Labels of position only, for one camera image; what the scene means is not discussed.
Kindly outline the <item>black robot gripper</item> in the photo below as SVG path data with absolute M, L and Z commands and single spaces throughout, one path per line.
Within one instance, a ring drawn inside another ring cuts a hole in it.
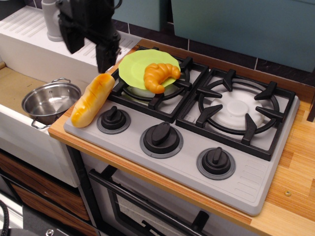
M 120 36 L 112 22 L 121 1 L 113 0 L 58 0 L 59 26 L 71 54 L 79 51 L 84 39 L 95 43 L 96 62 L 99 73 L 105 73 L 116 64 L 120 54 Z

